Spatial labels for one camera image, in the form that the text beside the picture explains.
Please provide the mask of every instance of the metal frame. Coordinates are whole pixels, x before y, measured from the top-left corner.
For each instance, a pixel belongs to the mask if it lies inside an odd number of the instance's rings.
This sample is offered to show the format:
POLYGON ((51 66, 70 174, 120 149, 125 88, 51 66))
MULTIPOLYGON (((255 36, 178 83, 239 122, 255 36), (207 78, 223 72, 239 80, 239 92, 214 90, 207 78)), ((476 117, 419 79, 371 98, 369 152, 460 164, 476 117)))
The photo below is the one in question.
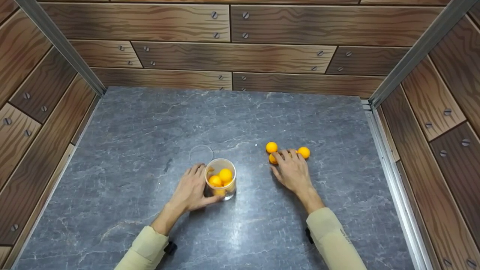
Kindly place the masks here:
POLYGON ((408 251, 416 270, 433 270, 431 258, 420 234, 417 220, 413 214, 405 187, 400 178, 400 173, 387 142, 385 131, 380 124, 380 118, 376 109, 365 110, 368 125, 372 132, 375 148, 377 148, 380 162, 382 164, 388 188, 392 194, 393 203, 396 208, 398 219, 407 242, 408 251))
POLYGON ((93 73, 85 60, 73 48, 70 42, 60 29, 53 23, 52 19, 42 9, 42 7, 35 0, 15 0, 27 14, 27 16, 34 22, 34 24, 43 32, 43 34, 51 41, 51 43, 59 50, 59 52, 67 59, 67 61, 74 67, 74 69, 82 76, 85 81, 91 86, 97 95, 103 97, 106 88, 99 78, 93 73))
POLYGON ((450 1, 369 98, 374 109, 378 108, 476 2, 477 0, 450 1))

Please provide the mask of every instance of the wood grain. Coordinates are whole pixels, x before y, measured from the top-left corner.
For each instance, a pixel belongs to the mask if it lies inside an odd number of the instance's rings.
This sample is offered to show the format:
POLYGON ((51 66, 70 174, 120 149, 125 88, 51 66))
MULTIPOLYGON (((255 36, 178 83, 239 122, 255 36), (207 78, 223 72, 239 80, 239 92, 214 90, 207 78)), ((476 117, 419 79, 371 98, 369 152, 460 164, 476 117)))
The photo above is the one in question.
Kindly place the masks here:
POLYGON ((146 68, 313 74, 325 73, 336 48, 232 43, 132 44, 146 68))
POLYGON ((65 166, 71 157, 73 150, 75 149, 75 146, 72 144, 68 144, 67 150, 65 153, 63 153, 63 156, 60 159, 60 162, 58 163, 57 167, 55 168, 55 171, 53 172, 52 176, 50 177, 47 187, 42 193, 42 196, 38 200, 37 204, 35 205, 35 208, 28 218, 28 221, 23 229, 23 231, 20 233, 20 236, 18 237, 17 242, 13 246, 13 249, 10 253, 10 255, 6 258, 5 261, 5 268, 11 268, 15 262, 15 259, 17 256, 20 254, 20 251, 22 250, 22 246, 25 244, 25 241, 28 238, 28 235, 30 234, 30 231, 32 230, 33 226, 35 225, 36 220, 40 217, 40 213, 42 212, 43 207, 45 207, 45 204, 48 201, 48 198, 53 194, 53 191, 55 190, 55 187, 57 183, 60 180, 60 175, 65 169, 65 166))
POLYGON ((231 72, 120 68, 93 68, 92 70, 105 86, 232 89, 231 72))
POLYGON ((70 43, 90 67, 142 68, 129 41, 71 39, 70 43))
POLYGON ((465 121, 462 110, 428 56, 407 75, 402 86, 429 141, 465 121), (445 109, 450 109, 451 114, 445 114, 445 109))
POLYGON ((0 192, 0 245, 13 245, 24 229, 94 97, 77 76, 0 192))
POLYGON ((14 0, 0 0, 0 23, 18 8, 14 0))
POLYGON ((400 87, 382 109, 438 257, 470 270, 466 260, 479 262, 480 253, 400 87))
POLYGON ((14 106, 5 104, 0 110, 0 191, 28 147, 35 139, 41 125, 14 106), (10 119, 11 124, 4 123, 10 119))
POLYGON ((378 116, 380 118, 380 122, 382 123, 382 127, 385 131, 385 136, 387 137, 388 146, 390 147, 390 151, 392 152, 392 157, 395 162, 400 160, 400 156, 398 155, 398 150, 396 149, 395 143, 393 142, 392 132, 388 127, 387 120, 385 119, 384 111, 382 110, 382 106, 377 108, 378 116))
POLYGON ((428 256, 430 257, 430 262, 432 263, 433 270, 442 270, 442 267, 440 266, 440 263, 439 263, 439 258, 437 257, 435 249, 433 248, 432 240, 428 235, 427 228, 425 227, 425 222, 423 221, 423 217, 420 213, 417 200, 413 195, 413 190, 412 190, 412 187, 410 186, 407 173, 403 168, 402 161, 400 160, 397 161, 396 167, 398 169, 398 172, 400 173, 400 178, 402 179, 403 187, 405 188, 405 192, 410 202, 410 206, 412 207, 413 215, 415 216, 415 220, 417 221, 417 225, 420 230, 423 243, 425 244, 425 249, 427 250, 428 256))
POLYGON ((42 3, 67 38, 230 41, 228 5, 42 3), (212 12, 218 14, 212 18, 212 12))
POLYGON ((233 90, 346 95, 369 98, 384 77, 233 73, 233 90))
POLYGON ((21 10, 0 26, 0 106, 28 76, 51 46, 21 10))
POLYGON ((440 7, 232 5, 232 41, 412 46, 440 7), (248 12, 250 17, 243 18, 248 12))
POLYGON ((480 244, 480 142, 478 137, 469 123, 465 122, 431 142, 430 146, 473 238, 480 244), (445 157, 440 154, 442 150, 446 151, 445 157))
POLYGON ((52 48, 10 98, 10 103, 38 122, 45 123, 75 74, 77 72, 70 63, 52 48))
POLYGON ((409 48, 340 46, 327 74, 387 76, 409 48))
POLYGON ((7 256, 10 254, 10 251, 12 250, 12 247, 10 246, 0 246, 0 269, 4 269, 3 265, 5 263, 5 260, 7 259, 7 256))
POLYGON ((480 134, 480 32, 464 16, 430 57, 472 127, 480 134))
POLYGON ((96 105, 100 101, 100 97, 96 96, 94 100, 92 101, 92 104, 90 104, 90 107, 88 108, 87 113, 85 114, 84 118, 82 119, 82 123, 78 126, 77 131, 75 132, 75 135, 73 135, 71 143, 73 145, 77 145, 78 140, 80 139, 80 135, 82 135, 82 132, 84 131, 85 127, 88 124, 88 120, 92 117, 93 111, 96 108, 96 105))

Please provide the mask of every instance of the metal corner post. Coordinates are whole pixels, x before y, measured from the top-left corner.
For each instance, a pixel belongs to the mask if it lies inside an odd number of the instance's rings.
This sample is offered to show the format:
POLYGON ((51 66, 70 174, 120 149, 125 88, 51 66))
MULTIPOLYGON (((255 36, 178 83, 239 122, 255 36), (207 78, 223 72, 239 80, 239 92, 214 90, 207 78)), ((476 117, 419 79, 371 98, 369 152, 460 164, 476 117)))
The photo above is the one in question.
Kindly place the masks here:
POLYGON ((37 3, 36 0, 15 0, 22 8, 23 12, 33 21, 33 23, 43 32, 57 50, 67 59, 67 61, 77 70, 85 81, 91 86, 97 95, 103 97, 105 86, 99 78, 93 73, 87 63, 78 54, 75 48, 68 42, 65 35, 50 19, 47 13, 37 3))
POLYGON ((374 109, 378 108, 476 2, 477 0, 450 1, 369 98, 374 109))

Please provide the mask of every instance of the cup rim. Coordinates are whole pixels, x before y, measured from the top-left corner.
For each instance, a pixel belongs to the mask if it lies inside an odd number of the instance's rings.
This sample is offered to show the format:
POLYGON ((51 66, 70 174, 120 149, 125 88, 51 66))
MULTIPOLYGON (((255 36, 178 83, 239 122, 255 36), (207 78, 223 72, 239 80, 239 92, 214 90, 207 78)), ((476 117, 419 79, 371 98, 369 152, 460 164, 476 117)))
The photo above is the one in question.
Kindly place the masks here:
POLYGON ((233 182, 235 182, 237 180, 237 169, 235 168, 235 165, 233 165, 233 162, 229 161, 228 159, 224 159, 224 158, 218 158, 218 159, 214 159, 212 161, 210 161, 206 166, 205 166, 205 173, 204 173, 204 178, 205 178, 205 182, 207 183, 207 185, 210 187, 210 188, 213 188, 213 189, 226 189, 228 188, 229 186, 231 186, 233 184, 233 182), (217 186, 212 186, 210 185, 210 183, 208 182, 208 179, 207 179, 207 168, 210 166, 210 164, 212 164, 212 162, 216 161, 216 160, 225 160, 227 162, 229 162, 232 167, 233 167, 233 176, 232 176, 232 182, 230 182, 227 186, 223 186, 223 187, 217 187, 217 186))

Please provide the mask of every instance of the sleeve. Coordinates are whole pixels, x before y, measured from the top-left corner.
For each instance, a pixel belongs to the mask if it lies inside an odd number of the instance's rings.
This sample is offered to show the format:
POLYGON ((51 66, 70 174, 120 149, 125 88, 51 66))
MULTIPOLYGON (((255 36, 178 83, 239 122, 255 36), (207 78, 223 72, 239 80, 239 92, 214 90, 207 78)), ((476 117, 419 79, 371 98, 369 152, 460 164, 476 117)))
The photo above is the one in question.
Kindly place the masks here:
POLYGON ((366 270, 342 224, 329 208, 321 208, 307 218, 313 242, 329 270, 366 270))
POLYGON ((155 270, 167 245, 167 236, 145 226, 115 270, 155 270))

